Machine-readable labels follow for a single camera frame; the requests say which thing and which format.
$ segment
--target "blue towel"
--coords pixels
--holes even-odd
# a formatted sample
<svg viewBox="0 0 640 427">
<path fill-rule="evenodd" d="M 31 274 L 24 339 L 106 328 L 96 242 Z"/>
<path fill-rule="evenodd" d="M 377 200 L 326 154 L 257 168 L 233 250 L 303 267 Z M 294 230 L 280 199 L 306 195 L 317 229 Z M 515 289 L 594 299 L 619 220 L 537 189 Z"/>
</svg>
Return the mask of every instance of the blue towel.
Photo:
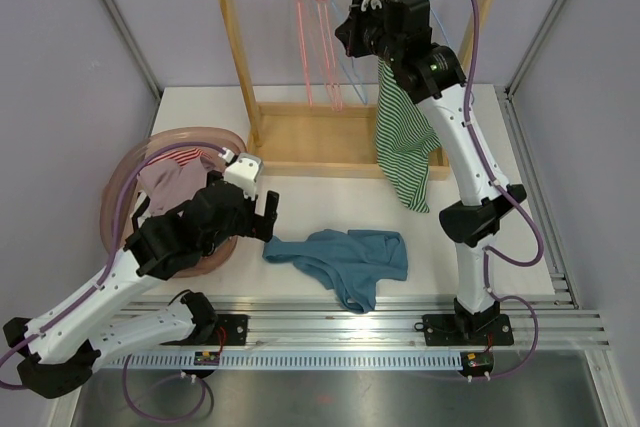
<svg viewBox="0 0 640 427">
<path fill-rule="evenodd" d="M 274 237 L 262 257 L 271 263 L 293 262 L 325 289 L 334 289 L 342 306 L 358 314 L 375 309 L 378 280 L 407 280 L 407 248 L 397 232 L 323 230 L 305 242 Z"/>
</svg>

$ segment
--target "wooden frame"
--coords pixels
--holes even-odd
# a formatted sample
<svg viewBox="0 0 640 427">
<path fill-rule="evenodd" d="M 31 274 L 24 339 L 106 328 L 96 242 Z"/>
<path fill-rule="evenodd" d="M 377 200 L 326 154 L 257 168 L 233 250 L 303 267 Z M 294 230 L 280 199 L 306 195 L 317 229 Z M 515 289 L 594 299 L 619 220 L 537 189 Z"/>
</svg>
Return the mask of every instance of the wooden frame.
<svg viewBox="0 0 640 427">
<path fill-rule="evenodd" d="M 249 151 L 265 162 L 267 175 L 382 178 L 374 145 L 375 105 L 347 105 L 333 112 L 329 105 L 256 100 L 240 23 L 233 0 L 218 0 L 251 123 Z M 478 0 L 480 27 L 493 0 Z M 471 60 L 473 30 L 467 26 L 458 57 Z M 444 180 L 450 167 L 442 149 L 430 157 L 430 179 Z"/>
</svg>

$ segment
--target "teal cloth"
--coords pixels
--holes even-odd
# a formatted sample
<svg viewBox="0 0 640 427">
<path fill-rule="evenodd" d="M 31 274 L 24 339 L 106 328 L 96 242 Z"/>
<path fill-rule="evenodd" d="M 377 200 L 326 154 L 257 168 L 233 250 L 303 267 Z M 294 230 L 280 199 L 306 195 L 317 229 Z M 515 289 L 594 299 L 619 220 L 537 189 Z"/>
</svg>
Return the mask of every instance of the teal cloth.
<svg viewBox="0 0 640 427">
<path fill-rule="evenodd" d="M 407 248 L 398 232 L 323 230 L 304 242 L 274 237 L 262 257 L 271 263 L 292 262 L 325 289 L 334 289 L 340 304 L 358 314 L 375 309 L 378 280 L 407 280 Z"/>
<path fill-rule="evenodd" d="M 378 62 L 378 82 L 378 164 L 402 205 L 416 212 L 429 212 L 429 153 L 440 147 L 440 140 L 382 60 Z"/>
</svg>

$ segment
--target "red striped cloth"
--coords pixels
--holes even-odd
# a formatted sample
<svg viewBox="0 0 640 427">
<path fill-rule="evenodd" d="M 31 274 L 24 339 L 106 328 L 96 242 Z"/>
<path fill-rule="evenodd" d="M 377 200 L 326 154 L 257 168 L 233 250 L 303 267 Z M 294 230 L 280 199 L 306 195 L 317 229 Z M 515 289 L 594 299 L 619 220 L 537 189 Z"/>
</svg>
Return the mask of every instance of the red striped cloth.
<svg viewBox="0 0 640 427">
<path fill-rule="evenodd" d="M 198 147 L 194 147 L 192 149 L 185 149 L 185 150 L 172 150 L 171 152 L 167 152 L 166 154 L 163 154 L 153 159 L 147 165 L 153 165 L 156 162 L 160 162 L 161 160 L 171 159 L 171 160 L 175 160 L 180 167 L 183 167 L 184 165 L 188 164 L 194 159 L 197 159 L 198 157 L 205 157 L 209 160 L 212 160 L 211 156 L 207 154 L 204 150 Z"/>
</svg>

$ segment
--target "wooden base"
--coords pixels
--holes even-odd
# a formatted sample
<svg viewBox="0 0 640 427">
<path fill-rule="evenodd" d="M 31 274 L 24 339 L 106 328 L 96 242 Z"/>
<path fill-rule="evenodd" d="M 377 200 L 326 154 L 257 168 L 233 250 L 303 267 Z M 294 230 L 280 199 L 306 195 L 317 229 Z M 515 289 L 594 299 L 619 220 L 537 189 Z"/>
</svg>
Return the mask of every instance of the wooden base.
<svg viewBox="0 0 640 427">
<path fill-rule="evenodd" d="M 374 133 L 376 106 L 258 102 L 262 143 L 249 152 L 265 162 L 266 175 L 378 179 Z M 431 153 L 429 179 L 445 180 L 449 162 L 442 149 Z"/>
</svg>

